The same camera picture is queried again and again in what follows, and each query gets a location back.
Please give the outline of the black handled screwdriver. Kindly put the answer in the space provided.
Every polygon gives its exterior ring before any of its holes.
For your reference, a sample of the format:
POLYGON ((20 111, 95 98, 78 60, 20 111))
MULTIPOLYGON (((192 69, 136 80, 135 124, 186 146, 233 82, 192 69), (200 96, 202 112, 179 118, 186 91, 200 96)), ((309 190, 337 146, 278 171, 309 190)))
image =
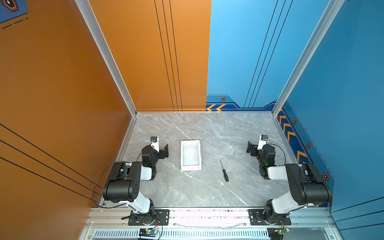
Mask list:
POLYGON ((223 163, 222 163, 222 161, 221 161, 221 160, 220 160, 220 163, 221 163, 222 172, 223 172, 223 175, 224 175, 225 181, 226 181, 226 182, 229 182, 229 177, 228 177, 228 175, 227 175, 227 172, 226 172, 226 170, 225 170, 225 168, 224 168, 224 165, 223 165, 223 163))

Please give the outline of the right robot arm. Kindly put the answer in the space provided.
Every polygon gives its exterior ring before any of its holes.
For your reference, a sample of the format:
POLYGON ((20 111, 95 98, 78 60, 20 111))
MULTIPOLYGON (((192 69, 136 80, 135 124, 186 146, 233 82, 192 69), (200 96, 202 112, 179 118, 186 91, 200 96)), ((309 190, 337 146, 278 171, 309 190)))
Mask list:
POLYGON ((248 210, 251 225, 291 224, 290 213, 307 206, 318 206, 332 201, 332 192, 314 164, 275 165, 276 150, 266 141, 258 145, 248 142, 247 153, 259 162, 259 173, 265 180, 287 181, 289 191, 270 199, 264 209, 248 210))

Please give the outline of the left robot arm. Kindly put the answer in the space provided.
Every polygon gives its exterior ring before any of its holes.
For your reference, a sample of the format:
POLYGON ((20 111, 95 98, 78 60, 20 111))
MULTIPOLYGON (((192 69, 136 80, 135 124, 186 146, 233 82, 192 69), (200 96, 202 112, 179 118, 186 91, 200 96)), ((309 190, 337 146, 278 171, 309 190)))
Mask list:
POLYGON ((122 219, 131 220, 134 226, 160 223, 153 201, 140 192, 140 183, 155 179, 158 161, 169 157, 169 145, 163 150, 145 146, 141 156, 141 162, 115 163, 103 189, 104 200, 132 209, 130 215, 122 219))

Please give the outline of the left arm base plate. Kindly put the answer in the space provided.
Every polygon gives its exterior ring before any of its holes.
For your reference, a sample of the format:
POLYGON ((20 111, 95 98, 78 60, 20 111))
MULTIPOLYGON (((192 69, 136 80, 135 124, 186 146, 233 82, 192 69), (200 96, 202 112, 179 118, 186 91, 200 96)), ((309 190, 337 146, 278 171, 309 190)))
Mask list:
POLYGON ((150 210, 147 214, 131 213, 128 221, 129 226, 167 226, 170 220, 170 210, 155 209, 150 210))

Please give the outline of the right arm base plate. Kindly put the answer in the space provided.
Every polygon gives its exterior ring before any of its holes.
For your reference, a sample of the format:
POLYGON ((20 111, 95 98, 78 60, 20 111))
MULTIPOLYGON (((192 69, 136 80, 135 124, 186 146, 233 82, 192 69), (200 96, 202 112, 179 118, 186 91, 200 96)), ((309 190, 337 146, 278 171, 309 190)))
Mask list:
POLYGON ((288 214, 276 214, 275 212, 267 213, 262 209, 248 210, 249 220, 252 226, 263 225, 284 225, 290 226, 292 224, 288 214))

